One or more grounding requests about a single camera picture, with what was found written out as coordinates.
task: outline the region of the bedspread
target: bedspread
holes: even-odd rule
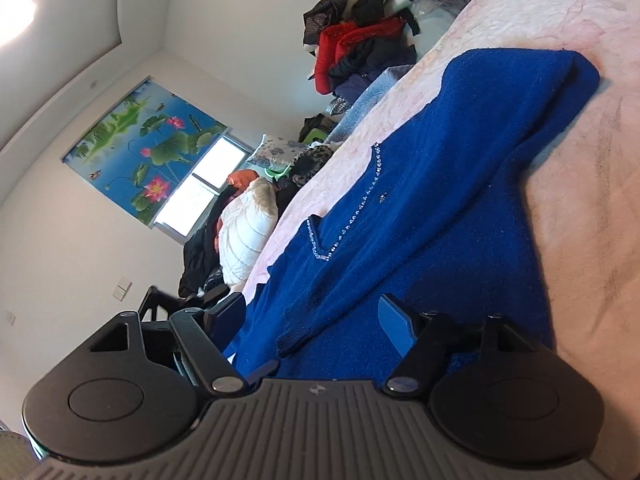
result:
[[[498,46],[577,50],[603,81],[572,126],[536,159],[525,193],[558,353],[606,403],[593,459],[614,478],[632,478],[640,470],[639,44],[640,0],[472,0],[300,190],[254,267],[247,300],[300,223],[324,216],[355,183],[372,143],[437,95],[453,57]]]

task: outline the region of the window pane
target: window pane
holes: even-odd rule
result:
[[[229,173],[242,162],[245,153],[234,143],[221,137],[193,170],[197,176],[220,188]]]
[[[190,175],[164,204],[156,222],[168,225],[186,236],[215,197],[209,186]]]

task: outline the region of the blue sweater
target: blue sweater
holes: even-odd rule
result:
[[[382,380],[400,356],[378,323],[391,293],[461,322],[502,312],[552,331],[520,181],[598,87],[571,51],[471,50],[324,218],[304,222],[258,286],[227,355],[248,374]]]

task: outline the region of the beaded neckline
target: beaded neckline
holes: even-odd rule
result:
[[[373,181],[369,186],[369,189],[367,189],[366,193],[362,197],[362,200],[360,202],[360,205],[358,206],[358,209],[349,219],[349,223],[342,228],[342,231],[338,236],[337,242],[332,245],[331,249],[329,249],[329,251],[326,254],[322,254],[318,251],[318,243],[316,241],[316,236],[314,235],[314,230],[311,227],[311,219],[310,218],[306,219],[306,228],[309,231],[309,240],[311,240],[311,250],[313,251],[313,254],[316,260],[324,260],[328,262],[331,259],[331,257],[335,253],[335,250],[338,248],[338,245],[340,245],[342,238],[347,234],[347,232],[349,232],[350,227],[356,221],[356,219],[358,218],[358,215],[360,214],[360,211],[362,211],[365,204],[367,203],[367,200],[369,199],[369,195],[371,194],[371,191],[373,191],[373,188],[376,187],[376,184],[378,183],[378,178],[380,177],[380,172],[382,171],[382,159],[380,158],[380,145],[377,142],[374,143],[373,145],[373,151],[376,155],[376,173],[373,177]]]

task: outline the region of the floral pillow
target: floral pillow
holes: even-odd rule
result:
[[[308,146],[295,140],[263,135],[260,146],[249,157],[247,162],[260,168],[280,173],[286,170],[287,166],[293,162],[293,159],[307,148]]]

